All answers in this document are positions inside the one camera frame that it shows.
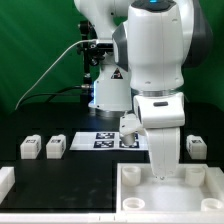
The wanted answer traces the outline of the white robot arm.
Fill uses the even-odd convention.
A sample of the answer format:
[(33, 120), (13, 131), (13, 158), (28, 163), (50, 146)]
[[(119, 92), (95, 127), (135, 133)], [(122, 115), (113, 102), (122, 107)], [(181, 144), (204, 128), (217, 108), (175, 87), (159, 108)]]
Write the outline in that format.
[(146, 137), (152, 172), (175, 173), (185, 123), (183, 67), (204, 61), (211, 28), (199, 0), (74, 0), (93, 26), (100, 64), (90, 111), (120, 117), (120, 137)]

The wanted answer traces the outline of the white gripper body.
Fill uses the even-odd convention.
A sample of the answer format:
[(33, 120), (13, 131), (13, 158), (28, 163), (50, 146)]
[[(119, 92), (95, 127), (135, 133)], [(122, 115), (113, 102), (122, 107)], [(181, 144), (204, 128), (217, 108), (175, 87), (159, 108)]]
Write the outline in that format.
[(185, 124), (184, 96), (181, 92), (133, 99), (134, 112), (146, 137), (152, 172), (157, 177), (172, 176), (179, 164), (180, 127)]

